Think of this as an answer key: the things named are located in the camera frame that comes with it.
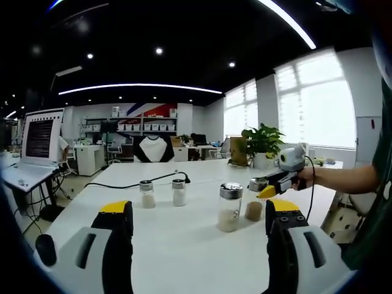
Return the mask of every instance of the laptop screen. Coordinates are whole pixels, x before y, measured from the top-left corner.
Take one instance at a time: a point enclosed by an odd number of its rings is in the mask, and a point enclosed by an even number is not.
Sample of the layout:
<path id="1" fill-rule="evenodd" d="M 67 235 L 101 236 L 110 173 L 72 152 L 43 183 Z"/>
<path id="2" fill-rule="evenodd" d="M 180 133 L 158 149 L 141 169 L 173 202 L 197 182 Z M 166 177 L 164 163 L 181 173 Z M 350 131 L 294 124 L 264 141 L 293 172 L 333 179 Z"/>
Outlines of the laptop screen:
<path id="1" fill-rule="evenodd" d="M 32 121 L 26 142 L 26 156 L 49 158 L 53 120 Z"/>
<path id="2" fill-rule="evenodd" d="M 57 166 L 59 134 L 64 109 L 26 114 L 21 161 L 27 164 Z"/>

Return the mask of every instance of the led light strip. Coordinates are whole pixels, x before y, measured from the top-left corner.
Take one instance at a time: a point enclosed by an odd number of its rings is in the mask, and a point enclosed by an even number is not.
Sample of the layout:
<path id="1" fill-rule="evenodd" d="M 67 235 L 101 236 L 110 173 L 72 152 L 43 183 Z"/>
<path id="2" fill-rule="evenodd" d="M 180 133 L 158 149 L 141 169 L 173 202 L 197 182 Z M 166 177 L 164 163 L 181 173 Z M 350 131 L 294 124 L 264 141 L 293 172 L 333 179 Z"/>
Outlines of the led light strip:
<path id="1" fill-rule="evenodd" d="M 165 84 L 141 84 L 141 83 L 137 83 L 137 84 L 112 84 L 112 85 L 101 85 L 101 86 L 85 87 L 85 88 L 79 88 L 79 89 L 73 89 L 73 90 L 69 90 L 69 91 L 60 92 L 59 95 L 73 93 L 73 92 L 79 92 L 79 91 L 85 91 L 85 90 L 92 90 L 92 89 L 113 88 L 113 87 L 134 87 L 134 86 L 177 88 L 177 89 L 186 89 L 186 90 L 195 90 L 195 91 L 209 92 L 209 93 L 215 93 L 215 94 L 222 94 L 222 92 L 219 92 L 219 91 L 208 90 L 208 89 L 203 89 L 203 88 L 176 86 L 176 85 L 165 85 Z"/>
<path id="2" fill-rule="evenodd" d="M 315 43 L 308 36 L 308 34 L 306 34 L 304 29 L 301 28 L 300 25 L 280 6 L 278 6 L 272 0 L 257 0 L 257 1 L 267 6 L 273 12 L 278 14 L 286 23 L 288 23 L 288 25 L 291 26 L 297 32 L 298 35 L 300 35 L 300 37 L 305 41 L 305 43 L 307 43 L 310 49 L 316 49 Z"/>
<path id="3" fill-rule="evenodd" d="M 9 115 L 6 116 L 6 118 L 9 118 L 10 116 L 13 116 L 16 112 L 17 112 L 16 110 L 11 112 Z"/>

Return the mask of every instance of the white cabinet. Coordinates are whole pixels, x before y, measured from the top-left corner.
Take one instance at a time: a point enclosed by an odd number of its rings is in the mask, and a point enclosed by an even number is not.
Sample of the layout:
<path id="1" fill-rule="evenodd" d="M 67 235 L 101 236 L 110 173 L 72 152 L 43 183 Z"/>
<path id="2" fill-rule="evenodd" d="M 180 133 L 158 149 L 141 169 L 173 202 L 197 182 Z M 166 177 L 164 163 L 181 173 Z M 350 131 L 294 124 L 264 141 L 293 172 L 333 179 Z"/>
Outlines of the white cabinet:
<path id="1" fill-rule="evenodd" d="M 174 161 L 188 161 L 188 148 L 186 147 L 174 147 Z"/>

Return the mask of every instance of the cardboard box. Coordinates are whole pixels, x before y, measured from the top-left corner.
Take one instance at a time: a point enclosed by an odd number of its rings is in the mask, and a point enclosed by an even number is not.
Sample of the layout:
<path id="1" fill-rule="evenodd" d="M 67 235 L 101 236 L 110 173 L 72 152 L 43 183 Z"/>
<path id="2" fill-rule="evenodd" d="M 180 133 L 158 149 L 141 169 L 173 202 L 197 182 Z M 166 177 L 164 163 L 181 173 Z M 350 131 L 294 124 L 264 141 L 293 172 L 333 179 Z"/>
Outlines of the cardboard box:
<path id="1" fill-rule="evenodd" d="M 181 147 L 181 139 L 177 136 L 170 136 L 171 144 L 173 147 Z"/>

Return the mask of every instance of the window blinds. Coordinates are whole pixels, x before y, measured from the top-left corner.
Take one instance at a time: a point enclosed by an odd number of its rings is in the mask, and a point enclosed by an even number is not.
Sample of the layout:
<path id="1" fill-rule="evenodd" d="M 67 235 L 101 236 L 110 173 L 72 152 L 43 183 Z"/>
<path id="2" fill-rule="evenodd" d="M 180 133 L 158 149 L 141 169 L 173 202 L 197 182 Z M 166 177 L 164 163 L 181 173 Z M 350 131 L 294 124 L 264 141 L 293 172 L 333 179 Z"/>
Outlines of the window blinds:
<path id="1" fill-rule="evenodd" d="M 349 86 L 334 50 L 276 69 L 279 128 L 287 143 L 355 148 Z"/>
<path id="2" fill-rule="evenodd" d="M 246 127 L 258 126 L 256 81 L 229 91 L 224 99 L 224 137 L 239 136 Z"/>

